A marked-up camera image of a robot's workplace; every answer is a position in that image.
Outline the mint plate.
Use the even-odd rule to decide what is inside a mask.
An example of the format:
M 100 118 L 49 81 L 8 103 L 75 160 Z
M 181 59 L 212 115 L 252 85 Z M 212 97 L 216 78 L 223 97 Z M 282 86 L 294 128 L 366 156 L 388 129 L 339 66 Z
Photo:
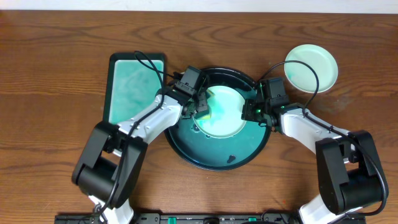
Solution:
M 208 93 L 208 107 L 211 118 L 194 123 L 200 131 L 213 138 L 228 138 L 240 132 L 246 124 L 241 119 L 243 96 L 227 86 L 211 86 Z
M 285 76 L 288 81 L 300 91 L 313 93 L 316 89 L 316 78 L 305 65 L 293 60 L 306 63 L 317 74 L 318 92 L 329 90 L 337 81 L 338 64 L 329 51 L 313 44 L 303 44 L 293 48 L 286 56 L 284 65 Z

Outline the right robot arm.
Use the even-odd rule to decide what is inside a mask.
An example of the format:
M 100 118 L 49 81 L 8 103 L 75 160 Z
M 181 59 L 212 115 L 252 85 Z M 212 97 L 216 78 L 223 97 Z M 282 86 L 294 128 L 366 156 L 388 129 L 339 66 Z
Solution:
M 337 128 L 286 96 L 246 100 L 242 118 L 274 128 L 316 155 L 319 194 L 300 207 L 300 223 L 339 223 L 384 210 L 389 188 L 369 132 Z

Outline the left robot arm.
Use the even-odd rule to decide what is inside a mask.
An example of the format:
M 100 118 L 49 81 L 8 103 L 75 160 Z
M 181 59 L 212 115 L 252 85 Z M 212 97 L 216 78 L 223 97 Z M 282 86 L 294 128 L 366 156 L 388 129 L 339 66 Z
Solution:
M 188 96 L 166 89 L 143 111 L 126 121 L 99 122 L 92 130 L 72 173 L 72 181 L 95 207 L 77 223 L 129 223 L 134 212 L 129 195 L 134 189 L 148 145 L 183 117 L 208 114 L 205 90 Z

